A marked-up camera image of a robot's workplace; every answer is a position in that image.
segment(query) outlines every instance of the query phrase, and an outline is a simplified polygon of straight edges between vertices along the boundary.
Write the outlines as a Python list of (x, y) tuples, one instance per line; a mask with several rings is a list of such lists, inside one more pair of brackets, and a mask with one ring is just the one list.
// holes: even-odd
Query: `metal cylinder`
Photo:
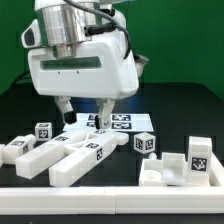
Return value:
[[(99, 9), (98, 3), (80, 3), (81, 5)], [(55, 46), (56, 57), (74, 57), (76, 43), (89, 41), (84, 27), (97, 25), (101, 21), (94, 15), (67, 4), (42, 9), (49, 46)]]

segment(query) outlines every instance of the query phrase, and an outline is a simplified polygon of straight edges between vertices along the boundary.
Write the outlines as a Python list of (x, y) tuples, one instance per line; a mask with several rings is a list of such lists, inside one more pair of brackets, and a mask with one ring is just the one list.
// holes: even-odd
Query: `black tabletop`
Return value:
[[(73, 98), (79, 113), (96, 113), (93, 99)], [(53, 135), (62, 133), (63, 122), (53, 97), (39, 96), (32, 84), (20, 84), (0, 96), (0, 144), (17, 136), (34, 134), (38, 122), (52, 122)], [(148, 113), (156, 136), (156, 153), (186, 153), (189, 136), (211, 137), (213, 151), (224, 160), (224, 102), (200, 84), (144, 84), (138, 93), (116, 102), (114, 113)], [(133, 135), (102, 163), (88, 172), (76, 186), (137, 186), (141, 162), (148, 155), (133, 150)], [(0, 187), (48, 187), (45, 171), (26, 180), (17, 177), (15, 167), (0, 169)], [(84, 216), (0, 216), (0, 223), (222, 223), (223, 215), (84, 215)]]

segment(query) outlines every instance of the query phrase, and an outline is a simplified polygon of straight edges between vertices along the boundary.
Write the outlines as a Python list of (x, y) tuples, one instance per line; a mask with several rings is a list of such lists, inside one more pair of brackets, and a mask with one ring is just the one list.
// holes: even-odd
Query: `black cable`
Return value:
[(77, 8), (77, 9), (82, 10), (82, 11), (85, 11), (85, 12), (88, 12), (88, 13), (91, 13), (91, 14), (94, 14), (94, 15), (97, 15), (97, 16), (100, 16), (100, 17), (102, 17), (102, 18), (110, 21), (114, 25), (114, 27), (116, 27), (117, 29), (119, 29), (120, 31), (122, 31), (125, 34), (125, 36), (126, 36), (127, 45), (128, 45), (126, 54), (124, 56), (124, 59), (126, 59), (128, 57), (128, 55), (129, 55), (129, 53), (131, 51), (131, 40), (130, 40), (130, 36), (129, 36), (128, 31), (124, 27), (120, 26), (117, 23), (116, 20), (114, 20), (111, 16), (107, 15), (106, 13), (103, 13), (103, 12), (98, 11), (98, 10), (95, 10), (95, 9), (87, 8), (85, 6), (82, 6), (79, 3), (73, 2), (72, 0), (64, 0), (64, 2), (67, 3), (68, 5), (73, 6), (73, 7)]
[(130, 1), (127, 2), (126, 11), (125, 11), (125, 14), (124, 14), (125, 15), (125, 18), (127, 18), (127, 16), (128, 16), (128, 11), (129, 11), (129, 8), (130, 8), (130, 3), (131, 3)]
[(13, 88), (18, 82), (24, 79), (30, 79), (31, 77), (26, 77), (27, 75), (30, 74), (30, 71), (25, 71), (22, 74), (20, 74), (10, 85), (10, 88)]

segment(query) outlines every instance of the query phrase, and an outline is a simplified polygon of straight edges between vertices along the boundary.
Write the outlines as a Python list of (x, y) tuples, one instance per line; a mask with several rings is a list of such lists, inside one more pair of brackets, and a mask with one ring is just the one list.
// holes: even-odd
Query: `small white cube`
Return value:
[(51, 123), (37, 123), (35, 127), (37, 141), (49, 141), (52, 138)]
[(155, 151), (156, 137), (147, 132), (134, 135), (134, 149), (142, 154)]

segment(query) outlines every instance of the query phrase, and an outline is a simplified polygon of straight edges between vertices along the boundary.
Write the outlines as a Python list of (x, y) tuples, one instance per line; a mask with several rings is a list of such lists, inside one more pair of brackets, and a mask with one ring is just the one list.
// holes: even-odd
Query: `green background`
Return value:
[[(0, 2), (0, 93), (28, 68), (20, 36), (35, 18), (33, 6)], [(224, 0), (131, 2), (127, 24), (134, 52), (150, 58), (142, 82), (201, 83), (224, 99)]]

